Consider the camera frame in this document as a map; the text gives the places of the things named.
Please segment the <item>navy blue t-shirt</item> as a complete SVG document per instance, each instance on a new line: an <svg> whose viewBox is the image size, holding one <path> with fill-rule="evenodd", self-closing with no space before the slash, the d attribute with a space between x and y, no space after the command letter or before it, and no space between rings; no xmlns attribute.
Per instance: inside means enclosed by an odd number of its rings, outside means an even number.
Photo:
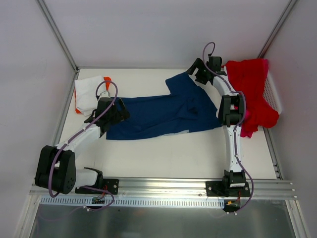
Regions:
<svg viewBox="0 0 317 238"><path fill-rule="evenodd" d="M221 127L217 108L186 73L165 81L170 94L122 98L130 117L113 125L108 140L138 140Z"/></svg>

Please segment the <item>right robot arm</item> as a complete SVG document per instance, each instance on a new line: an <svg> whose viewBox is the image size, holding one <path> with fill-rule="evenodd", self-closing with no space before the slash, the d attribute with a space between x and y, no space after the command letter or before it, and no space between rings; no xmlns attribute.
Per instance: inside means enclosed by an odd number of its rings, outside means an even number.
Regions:
<svg viewBox="0 0 317 238"><path fill-rule="evenodd" d="M221 70L221 57L209 56L206 63L197 58L186 73L195 75L195 80L201 84L210 82L221 96L218 120L224 130L228 166L224 170L222 181L206 183L207 195L249 197L250 187L245 170L241 167L240 138L246 107L244 96L234 90L226 72Z"/></svg>

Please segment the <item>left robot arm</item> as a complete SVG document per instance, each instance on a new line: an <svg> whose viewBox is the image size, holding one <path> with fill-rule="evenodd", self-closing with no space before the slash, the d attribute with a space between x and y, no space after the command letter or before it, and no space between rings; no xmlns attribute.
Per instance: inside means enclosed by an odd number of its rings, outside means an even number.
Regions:
<svg viewBox="0 0 317 238"><path fill-rule="evenodd" d="M99 193L104 186L100 170L76 168L76 158L93 142L101 138L111 126L130 117L122 99L100 97L97 108L84 121L81 129L56 146L46 145L41 149L35 185L49 190L51 197L68 194L75 189L88 189Z"/></svg>

